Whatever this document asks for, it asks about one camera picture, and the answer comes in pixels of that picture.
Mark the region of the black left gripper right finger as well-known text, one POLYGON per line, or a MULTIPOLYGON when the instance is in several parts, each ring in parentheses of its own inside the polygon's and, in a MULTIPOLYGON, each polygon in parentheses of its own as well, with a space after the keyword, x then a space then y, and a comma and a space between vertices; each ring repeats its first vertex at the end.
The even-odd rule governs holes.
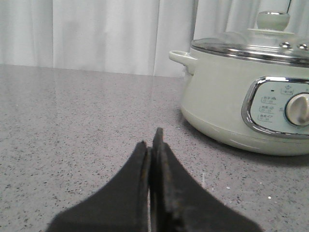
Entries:
POLYGON ((151 161, 151 229, 154 232, 260 232, 254 221, 205 191, 185 170, 157 128, 151 161))

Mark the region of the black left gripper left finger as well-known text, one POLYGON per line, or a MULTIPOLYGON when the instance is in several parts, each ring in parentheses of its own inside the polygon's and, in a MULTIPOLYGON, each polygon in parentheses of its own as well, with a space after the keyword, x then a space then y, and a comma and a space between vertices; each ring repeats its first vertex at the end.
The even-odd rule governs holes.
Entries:
POLYGON ((99 191, 51 222, 49 232, 146 232, 151 157, 137 143, 122 169, 99 191))

